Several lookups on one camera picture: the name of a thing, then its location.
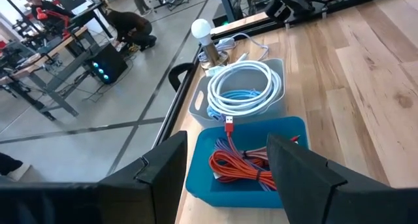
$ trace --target white light bulb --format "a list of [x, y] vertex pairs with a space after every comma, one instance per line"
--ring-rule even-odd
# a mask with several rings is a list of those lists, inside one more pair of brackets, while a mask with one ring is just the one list
[[198, 39], [203, 46], [207, 46], [212, 42], [210, 30], [210, 24], [205, 19], [195, 20], [191, 24], [191, 34]]

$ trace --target white cable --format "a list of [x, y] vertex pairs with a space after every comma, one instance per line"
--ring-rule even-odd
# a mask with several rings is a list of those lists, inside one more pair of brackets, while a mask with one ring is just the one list
[[[236, 74], [238, 71], [246, 70], [261, 71], [267, 79], [266, 88], [256, 97], [249, 99], [238, 100], [222, 97], [222, 85], [227, 81], [228, 77]], [[207, 99], [209, 106], [224, 116], [245, 117], [265, 112], [271, 103], [277, 99], [277, 95], [282, 87], [278, 73], [271, 70], [265, 63], [260, 61], [239, 61], [230, 64], [228, 68], [224, 68], [210, 79]]]
[[[243, 36], [249, 38], [251, 42], [253, 42], [257, 46], [265, 49], [264, 53], [259, 58], [259, 61], [262, 60], [267, 55], [267, 53], [268, 53], [268, 46], [267, 45], [264, 45], [264, 44], [259, 44], [258, 42], [256, 42], [255, 40], [253, 40], [253, 38], [251, 38], [250, 36], [248, 36], [245, 33], [238, 33], [238, 34], [233, 35], [230, 38], [221, 39], [219, 41], [219, 43], [217, 45], [215, 45], [216, 50], [218, 51], [218, 53], [221, 56], [225, 56], [226, 55], [226, 52], [225, 52], [226, 50], [230, 50], [230, 49], [235, 48], [236, 43], [235, 43], [234, 38], [237, 37], [237, 36], [239, 36], [239, 35], [243, 35]], [[198, 54], [198, 58], [199, 58], [199, 61], [200, 62], [207, 62], [207, 61], [209, 61], [208, 58], [206, 57], [206, 54], [204, 52], [199, 53]]]

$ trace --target tangled red wires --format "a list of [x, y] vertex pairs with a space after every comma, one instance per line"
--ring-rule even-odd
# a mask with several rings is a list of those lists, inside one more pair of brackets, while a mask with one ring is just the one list
[[233, 126], [225, 125], [227, 140], [217, 139], [215, 152], [209, 158], [212, 170], [220, 175], [220, 182], [233, 182], [237, 179], [251, 179], [260, 183], [265, 191], [275, 190], [272, 173], [268, 169], [266, 148], [238, 151], [231, 138]]

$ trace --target gray floor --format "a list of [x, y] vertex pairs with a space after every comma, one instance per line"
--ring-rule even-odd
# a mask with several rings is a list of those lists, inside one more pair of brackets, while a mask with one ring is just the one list
[[[24, 182], [95, 182], [146, 153], [175, 96], [163, 75], [174, 65], [192, 61], [198, 42], [190, 26], [196, 18], [210, 21], [220, 3], [190, 0], [173, 11], [162, 7], [147, 16], [158, 38], [155, 47], [128, 61], [130, 67], [118, 84], [101, 89], [106, 93], [96, 103], [85, 98], [101, 83], [86, 79], [68, 98], [80, 113], [77, 118], [54, 110], [51, 113], [58, 120], [51, 122], [25, 101], [0, 91], [0, 152], [33, 165]], [[111, 5], [116, 10], [136, 11], [132, 0], [116, 0]], [[102, 35], [95, 35], [105, 42]]]

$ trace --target gray plastic bin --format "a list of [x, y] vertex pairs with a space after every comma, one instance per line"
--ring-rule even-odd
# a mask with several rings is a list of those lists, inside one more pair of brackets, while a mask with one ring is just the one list
[[[249, 123], [253, 121], [268, 120], [272, 118], [280, 118], [286, 115], [285, 105], [285, 71], [283, 67], [283, 60], [274, 58], [262, 61], [266, 63], [273, 71], [277, 72], [282, 80], [283, 87], [277, 96], [277, 100], [274, 101], [266, 110], [266, 112], [254, 116], [248, 116], [245, 118], [234, 118], [234, 124]], [[208, 100], [206, 98], [208, 94], [208, 83], [211, 77], [203, 77], [193, 94], [193, 98], [189, 105], [189, 113], [198, 121], [198, 123], [205, 129], [211, 127], [219, 127], [223, 125], [222, 121], [217, 121], [210, 118], [206, 109], [208, 108]], [[266, 76], [263, 73], [257, 71], [240, 71], [229, 77], [228, 82], [225, 82], [221, 92], [234, 90], [234, 89], [255, 89], [262, 91], [266, 87]], [[203, 100], [199, 107], [196, 109], [196, 100], [199, 96], [199, 92], [203, 94]]]

